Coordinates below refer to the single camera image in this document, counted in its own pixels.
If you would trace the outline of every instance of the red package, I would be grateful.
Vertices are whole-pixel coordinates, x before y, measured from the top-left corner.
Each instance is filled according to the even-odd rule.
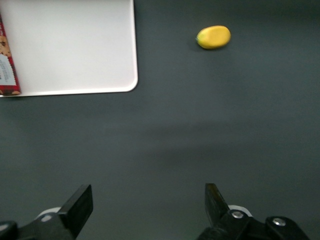
[[[11,56],[4,24],[0,16],[0,95],[12,96],[20,93],[14,60]]]

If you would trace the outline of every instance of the gray tabletop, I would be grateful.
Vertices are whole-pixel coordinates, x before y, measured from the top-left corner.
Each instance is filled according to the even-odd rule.
[[[0,99],[0,217],[27,224],[92,184],[89,239],[194,240],[205,183],[260,221],[320,231],[320,3],[136,0],[128,93]],[[197,33],[227,26],[203,50]]]

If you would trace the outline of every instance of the white plastic part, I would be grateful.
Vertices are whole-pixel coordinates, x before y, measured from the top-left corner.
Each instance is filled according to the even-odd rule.
[[[61,209],[61,207],[59,206],[59,207],[54,207],[54,208],[50,208],[50,209],[44,210],[43,212],[41,212],[41,213],[36,217],[36,219],[39,218],[39,217],[41,217],[41,216],[43,216],[43,215],[45,215],[45,214],[57,213],[57,212],[59,212],[60,209]]]
[[[138,83],[134,0],[0,0],[22,94],[127,92]]]
[[[240,211],[244,212],[245,214],[247,214],[249,217],[252,217],[252,214],[250,213],[250,211],[243,206],[228,205],[228,207],[230,208],[230,210],[240,210]]]

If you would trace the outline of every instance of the metal screw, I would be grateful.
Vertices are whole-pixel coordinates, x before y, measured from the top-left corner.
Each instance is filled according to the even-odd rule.
[[[235,219],[242,219],[244,217],[244,214],[240,211],[234,211],[233,213],[231,213],[231,215],[235,218]]]
[[[5,230],[7,227],[9,227],[9,224],[0,225],[0,232]]]
[[[283,220],[283,219],[281,219],[281,218],[278,218],[278,217],[274,218],[274,219],[272,220],[272,222],[273,222],[275,225],[280,226],[280,227],[283,227],[283,226],[286,225],[286,221]]]
[[[50,216],[50,215],[45,215],[43,218],[41,218],[41,222],[47,222],[47,221],[49,221],[50,219],[52,219],[52,216]]]

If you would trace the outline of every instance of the yellow fruit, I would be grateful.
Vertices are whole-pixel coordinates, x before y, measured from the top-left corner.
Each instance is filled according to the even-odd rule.
[[[231,33],[225,26],[209,26],[196,36],[197,43],[204,49],[216,49],[225,46],[231,39]]]

